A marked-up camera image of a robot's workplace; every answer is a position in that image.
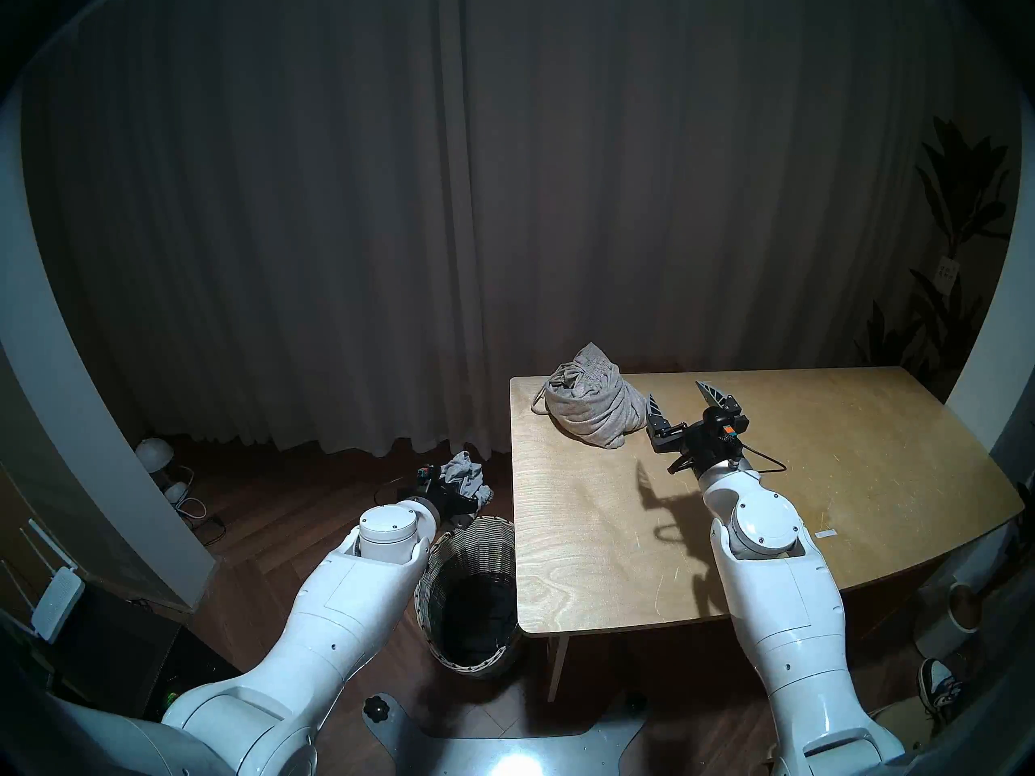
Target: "sneaker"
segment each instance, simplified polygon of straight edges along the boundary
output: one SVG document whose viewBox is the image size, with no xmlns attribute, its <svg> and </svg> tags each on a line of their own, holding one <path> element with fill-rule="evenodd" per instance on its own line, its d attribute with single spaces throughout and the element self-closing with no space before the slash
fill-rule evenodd
<svg viewBox="0 0 1035 776">
<path fill-rule="evenodd" d="M 963 685 L 938 659 L 924 659 L 916 674 L 920 700 L 931 715 L 944 719 L 945 711 L 959 696 Z"/>
</svg>

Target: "black knob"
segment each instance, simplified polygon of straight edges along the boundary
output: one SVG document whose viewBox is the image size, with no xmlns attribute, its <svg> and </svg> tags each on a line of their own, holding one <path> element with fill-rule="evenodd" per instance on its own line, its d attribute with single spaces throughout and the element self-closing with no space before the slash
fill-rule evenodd
<svg viewBox="0 0 1035 776">
<path fill-rule="evenodd" d="M 363 714 L 375 723 L 388 719 L 388 704 L 380 695 L 374 695 L 363 702 Z"/>
</svg>

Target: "metal base plate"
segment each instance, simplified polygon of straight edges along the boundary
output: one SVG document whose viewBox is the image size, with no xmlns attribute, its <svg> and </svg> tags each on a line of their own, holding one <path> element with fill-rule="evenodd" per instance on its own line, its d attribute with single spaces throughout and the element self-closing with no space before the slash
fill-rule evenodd
<svg viewBox="0 0 1035 776">
<path fill-rule="evenodd" d="M 395 760 L 398 776 L 570 776 L 617 774 L 645 710 L 642 698 L 623 696 L 582 735 L 460 740 L 428 737 L 391 695 L 379 693 L 367 698 L 363 722 Z"/>
</svg>

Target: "wooden table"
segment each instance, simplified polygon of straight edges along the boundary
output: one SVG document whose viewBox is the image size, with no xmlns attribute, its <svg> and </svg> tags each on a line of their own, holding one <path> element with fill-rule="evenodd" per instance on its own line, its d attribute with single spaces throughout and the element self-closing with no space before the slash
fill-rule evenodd
<svg viewBox="0 0 1035 776">
<path fill-rule="evenodd" d="M 898 367 L 627 379 L 673 423 L 701 419 L 697 379 L 734 394 L 750 419 L 744 441 L 788 466 L 763 482 L 795 504 L 842 590 L 940 556 L 1023 508 L 973 435 Z M 552 637 L 552 700 L 570 634 L 717 618 L 727 604 L 692 471 L 669 475 L 676 454 L 654 453 L 646 430 L 616 450 L 567 436 L 529 410 L 544 380 L 510 381 L 510 436 L 518 623 Z"/>
</svg>

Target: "curtain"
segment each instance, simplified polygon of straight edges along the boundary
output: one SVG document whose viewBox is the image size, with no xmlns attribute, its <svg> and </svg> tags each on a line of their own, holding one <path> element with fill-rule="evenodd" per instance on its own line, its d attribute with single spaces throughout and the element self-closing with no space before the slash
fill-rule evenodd
<svg viewBox="0 0 1035 776">
<path fill-rule="evenodd" d="M 506 450 L 508 379 L 589 340 L 854 363 L 931 249 L 953 32 L 944 0 L 109 0 L 30 71 L 30 204 L 157 432 Z"/>
</svg>

